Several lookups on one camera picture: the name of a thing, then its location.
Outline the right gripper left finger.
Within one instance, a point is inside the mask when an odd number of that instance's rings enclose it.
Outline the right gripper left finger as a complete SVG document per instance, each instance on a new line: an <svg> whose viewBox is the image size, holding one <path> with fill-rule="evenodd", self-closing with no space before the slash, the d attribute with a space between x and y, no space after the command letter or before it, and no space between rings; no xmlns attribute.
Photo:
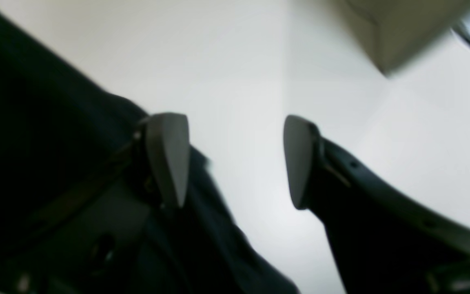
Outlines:
<svg viewBox="0 0 470 294"><path fill-rule="evenodd" d="M190 152L185 115L143 119L131 143L32 216L32 236L15 251L15 293L133 292L149 216L184 205Z"/></svg>

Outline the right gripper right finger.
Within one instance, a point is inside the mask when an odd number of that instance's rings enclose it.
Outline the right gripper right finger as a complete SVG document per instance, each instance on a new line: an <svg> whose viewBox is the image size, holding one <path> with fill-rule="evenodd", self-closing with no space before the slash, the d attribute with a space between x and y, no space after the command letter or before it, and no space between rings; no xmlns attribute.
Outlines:
<svg viewBox="0 0 470 294"><path fill-rule="evenodd" d="M470 228L390 186L307 119L288 115L283 142L292 203L323 223L348 294L470 294Z"/></svg>

